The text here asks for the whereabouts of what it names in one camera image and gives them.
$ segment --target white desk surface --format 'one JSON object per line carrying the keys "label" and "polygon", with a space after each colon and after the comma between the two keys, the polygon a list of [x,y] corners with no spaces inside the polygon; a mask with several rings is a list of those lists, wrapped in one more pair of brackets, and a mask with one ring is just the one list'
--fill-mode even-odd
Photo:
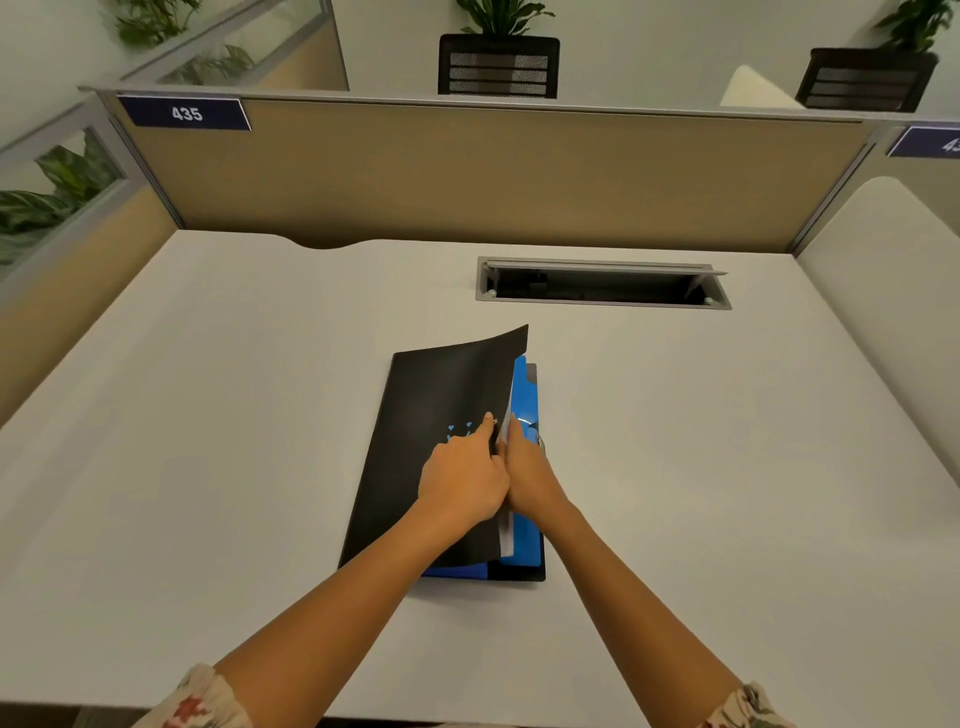
{"label": "white desk surface", "polygon": [[[479,255],[708,262],[732,311],[479,303]],[[174,235],[0,431],[0,699],[151,705],[336,567],[391,354],[530,325],[597,531],[804,726],[960,715],[960,491],[785,255]],[[643,718],[556,554],[423,580],[333,716]]]}

